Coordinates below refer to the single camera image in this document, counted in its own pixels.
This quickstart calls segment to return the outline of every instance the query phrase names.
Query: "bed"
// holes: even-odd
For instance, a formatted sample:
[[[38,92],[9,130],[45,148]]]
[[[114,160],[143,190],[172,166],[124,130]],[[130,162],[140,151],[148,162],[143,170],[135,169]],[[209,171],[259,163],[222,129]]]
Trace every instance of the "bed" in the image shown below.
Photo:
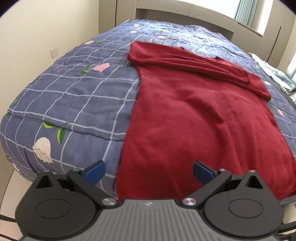
[[[1,144],[23,177],[34,180],[44,169],[65,173],[103,160],[106,175],[98,187],[117,196],[117,169],[140,86],[127,60],[134,41],[218,56],[259,76],[272,95],[267,105],[296,155],[295,108],[249,54],[204,27],[130,20],[66,53],[10,105],[1,122]]]

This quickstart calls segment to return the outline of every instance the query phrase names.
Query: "metal pivot bolt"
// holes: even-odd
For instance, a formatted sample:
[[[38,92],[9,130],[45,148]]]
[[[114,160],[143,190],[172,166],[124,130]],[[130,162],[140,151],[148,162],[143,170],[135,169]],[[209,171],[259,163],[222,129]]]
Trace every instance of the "metal pivot bolt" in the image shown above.
[[[110,198],[105,198],[102,200],[102,204],[105,206],[113,206],[116,204],[116,199],[110,197]]]
[[[187,197],[182,200],[182,203],[186,206],[194,206],[197,204],[197,201],[192,197]]]

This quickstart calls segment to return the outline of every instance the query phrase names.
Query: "folded cloth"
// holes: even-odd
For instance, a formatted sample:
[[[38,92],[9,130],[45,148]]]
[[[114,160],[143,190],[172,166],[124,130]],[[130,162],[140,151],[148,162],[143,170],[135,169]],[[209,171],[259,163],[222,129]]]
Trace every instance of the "folded cloth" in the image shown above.
[[[296,190],[294,156],[258,76],[154,43],[132,43],[128,59],[141,85],[118,169],[119,201],[180,201],[201,187],[195,161],[238,175],[254,169],[277,198]]]

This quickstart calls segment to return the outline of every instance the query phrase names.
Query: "wall outlet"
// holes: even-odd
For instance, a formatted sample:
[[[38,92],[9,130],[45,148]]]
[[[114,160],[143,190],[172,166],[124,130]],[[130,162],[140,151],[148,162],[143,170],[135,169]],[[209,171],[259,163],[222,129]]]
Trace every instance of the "wall outlet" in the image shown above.
[[[52,55],[52,58],[54,58],[55,56],[57,56],[59,54],[58,48],[53,48],[50,51],[50,54]]]

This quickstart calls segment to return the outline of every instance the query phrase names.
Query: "floor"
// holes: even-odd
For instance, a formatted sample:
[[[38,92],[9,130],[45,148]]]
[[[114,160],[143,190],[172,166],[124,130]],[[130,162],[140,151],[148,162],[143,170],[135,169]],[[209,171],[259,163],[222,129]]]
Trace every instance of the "floor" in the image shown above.
[[[21,177],[17,171],[13,171],[0,207],[0,214],[14,218],[15,209],[30,185],[31,182]],[[16,223],[1,220],[0,233],[17,240],[22,237],[20,229]],[[0,241],[7,241],[7,239],[0,237]]]

